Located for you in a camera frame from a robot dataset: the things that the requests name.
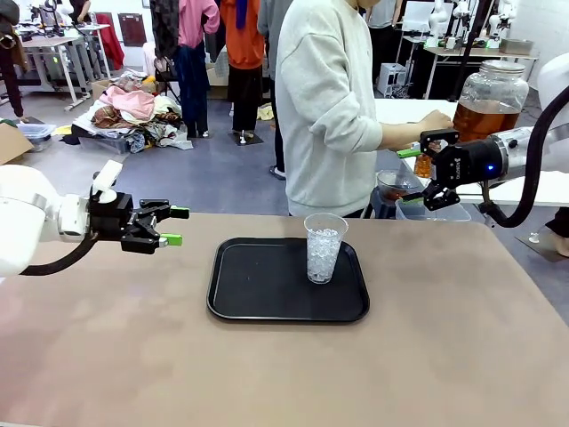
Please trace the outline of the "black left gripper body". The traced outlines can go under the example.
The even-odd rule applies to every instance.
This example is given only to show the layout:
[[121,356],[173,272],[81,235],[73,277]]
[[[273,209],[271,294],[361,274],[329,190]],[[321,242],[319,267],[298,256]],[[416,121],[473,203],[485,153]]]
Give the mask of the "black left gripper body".
[[92,242],[131,242],[137,226],[135,219],[140,212],[134,207],[132,195],[118,192],[113,201],[103,203],[102,192],[97,191],[89,196],[89,238]]

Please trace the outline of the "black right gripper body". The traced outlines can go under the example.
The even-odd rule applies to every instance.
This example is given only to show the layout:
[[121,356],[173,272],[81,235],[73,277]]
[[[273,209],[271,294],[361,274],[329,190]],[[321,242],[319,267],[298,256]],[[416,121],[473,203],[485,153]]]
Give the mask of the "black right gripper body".
[[447,145],[432,159],[432,179],[445,187],[459,187],[497,179],[502,173],[502,154],[495,141]]

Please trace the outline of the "person's left hand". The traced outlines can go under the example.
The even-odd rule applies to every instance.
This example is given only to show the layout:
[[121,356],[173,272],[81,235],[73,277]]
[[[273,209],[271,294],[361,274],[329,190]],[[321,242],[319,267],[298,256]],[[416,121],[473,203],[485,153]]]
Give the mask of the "person's left hand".
[[420,133],[436,130],[446,130],[453,127],[452,119],[439,110],[428,113],[420,122]]

